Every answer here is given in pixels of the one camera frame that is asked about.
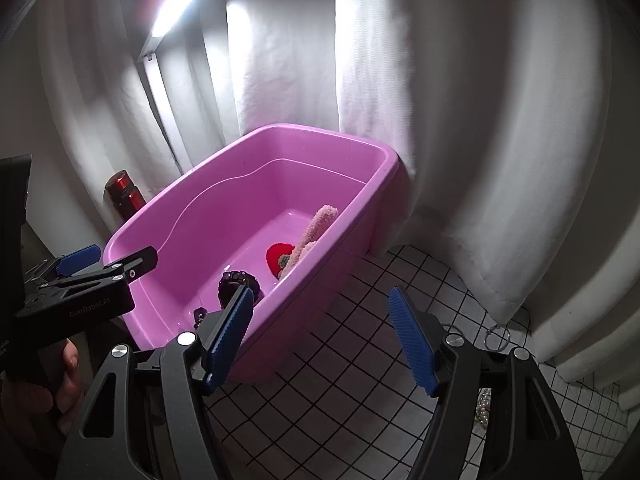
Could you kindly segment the person's left hand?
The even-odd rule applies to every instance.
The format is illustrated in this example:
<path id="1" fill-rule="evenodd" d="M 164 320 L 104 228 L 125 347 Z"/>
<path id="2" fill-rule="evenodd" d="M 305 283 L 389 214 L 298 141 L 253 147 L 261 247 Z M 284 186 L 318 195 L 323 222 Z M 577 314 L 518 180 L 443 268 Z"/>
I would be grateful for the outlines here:
<path id="1" fill-rule="evenodd" d="M 58 359 L 56 393 L 39 384 L 19 382 L 5 377 L 1 389 L 1 435 L 15 441 L 35 442 L 41 431 L 34 422 L 45 419 L 44 429 L 52 427 L 60 434 L 68 434 L 80 408 L 84 393 L 81 388 L 79 351 L 73 341 L 66 339 Z"/>

